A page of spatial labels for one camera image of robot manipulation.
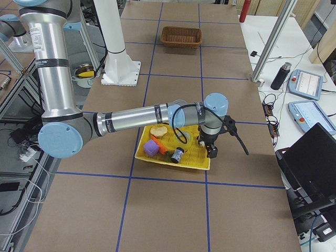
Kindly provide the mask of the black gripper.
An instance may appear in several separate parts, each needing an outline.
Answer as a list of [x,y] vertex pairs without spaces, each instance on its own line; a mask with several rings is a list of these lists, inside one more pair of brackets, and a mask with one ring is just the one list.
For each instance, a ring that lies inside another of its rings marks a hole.
[[215,146],[215,141],[217,140],[216,135],[210,135],[206,133],[201,133],[198,138],[198,142],[201,146],[203,146],[208,153],[212,153],[217,151],[217,147]]

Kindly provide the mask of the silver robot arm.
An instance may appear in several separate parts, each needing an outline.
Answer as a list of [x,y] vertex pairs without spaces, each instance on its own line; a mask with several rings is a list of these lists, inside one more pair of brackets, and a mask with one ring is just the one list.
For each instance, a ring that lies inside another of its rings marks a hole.
[[199,142],[215,158],[215,141],[228,121],[228,100],[220,93],[204,101],[170,102],[110,113],[84,113],[75,103],[64,26],[80,15],[78,1],[18,1],[20,17],[30,30],[35,65],[44,96],[43,126],[38,134],[42,150],[59,159],[77,154],[97,137],[145,125],[168,123],[173,128],[199,127]]

